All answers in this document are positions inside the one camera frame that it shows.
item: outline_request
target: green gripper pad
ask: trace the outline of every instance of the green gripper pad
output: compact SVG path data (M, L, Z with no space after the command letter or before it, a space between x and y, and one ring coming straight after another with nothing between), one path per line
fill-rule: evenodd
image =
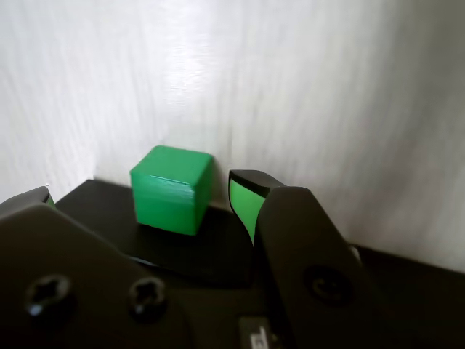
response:
M264 198L234 180L230 180L229 189L231 207L246 227L253 244L256 219L264 203Z
M211 198L213 157L159 145L131 170L137 222L195 235Z

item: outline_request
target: white wall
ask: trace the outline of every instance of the white wall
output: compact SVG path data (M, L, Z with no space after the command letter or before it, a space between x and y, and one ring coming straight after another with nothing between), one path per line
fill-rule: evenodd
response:
M350 240L465 271L465 2L0 1L0 200L165 143L310 188ZM224 199L217 188L216 200Z

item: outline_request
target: black table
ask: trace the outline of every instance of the black table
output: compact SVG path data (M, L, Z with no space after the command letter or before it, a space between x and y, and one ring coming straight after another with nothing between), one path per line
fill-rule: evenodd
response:
M87 180L57 208L140 262L174 288L250 287L257 270L247 232L235 216L209 208L197 236L137 224L130 188ZM431 348L462 339L465 276L366 248L360 256L405 327Z

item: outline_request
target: screw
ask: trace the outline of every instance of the screw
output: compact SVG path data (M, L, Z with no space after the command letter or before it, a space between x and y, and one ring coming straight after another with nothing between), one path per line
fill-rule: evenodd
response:
M159 278L141 278L129 289L129 310L138 321L158 320L166 308L165 284Z
M48 275L34 281L25 293L25 309L33 318L62 318L70 310L71 281Z

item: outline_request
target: green cube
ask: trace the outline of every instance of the green cube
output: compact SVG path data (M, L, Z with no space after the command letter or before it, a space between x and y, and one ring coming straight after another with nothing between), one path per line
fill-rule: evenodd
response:
M213 157L159 145L131 170L137 222L195 235L211 197Z

